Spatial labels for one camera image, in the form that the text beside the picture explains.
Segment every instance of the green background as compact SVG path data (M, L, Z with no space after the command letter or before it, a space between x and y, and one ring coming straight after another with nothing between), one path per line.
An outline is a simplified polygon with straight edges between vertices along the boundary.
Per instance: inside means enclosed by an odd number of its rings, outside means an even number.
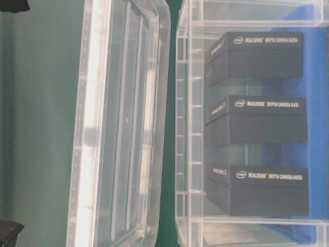
M175 31L172 34L157 246L178 246L174 224ZM0 218L26 225L20 247L65 246L82 0L30 0L0 13Z

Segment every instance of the black object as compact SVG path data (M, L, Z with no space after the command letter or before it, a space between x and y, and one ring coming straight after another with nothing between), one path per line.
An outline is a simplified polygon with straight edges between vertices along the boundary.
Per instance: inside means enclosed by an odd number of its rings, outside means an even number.
M302 32L227 32L205 53L205 84L303 75Z
M9 244L15 246L18 235L24 226L11 221L0 220L0 246L6 247Z
M206 164L207 198L230 216L307 216L307 169Z
M1 0L0 11L18 13L30 10L27 0Z
M305 98L229 95L205 113L205 144L306 143Z

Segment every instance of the realsense depth camera box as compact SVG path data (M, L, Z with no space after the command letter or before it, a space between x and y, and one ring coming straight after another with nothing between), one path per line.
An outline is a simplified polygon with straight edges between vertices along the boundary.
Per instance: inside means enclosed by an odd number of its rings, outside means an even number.
M205 53L205 84L303 75L302 32L227 32Z
M305 98L229 95L205 113L205 144L307 142Z
M308 172L206 164L207 198L230 216L307 216Z

